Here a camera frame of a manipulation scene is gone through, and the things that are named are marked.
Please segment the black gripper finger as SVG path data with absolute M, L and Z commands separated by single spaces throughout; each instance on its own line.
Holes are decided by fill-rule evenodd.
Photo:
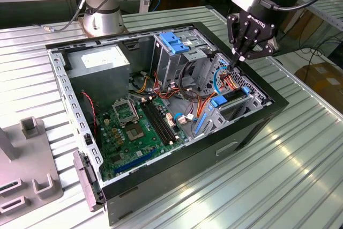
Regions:
M 235 13 L 227 16 L 228 39 L 233 45 L 231 66 L 236 66 L 240 59 L 245 60 L 246 54 L 252 49 L 251 15 Z
M 256 45 L 252 45 L 252 49 L 247 52 L 245 60 L 255 60 L 273 54 L 275 52 L 275 46 L 270 43 L 270 40 L 273 38 Z

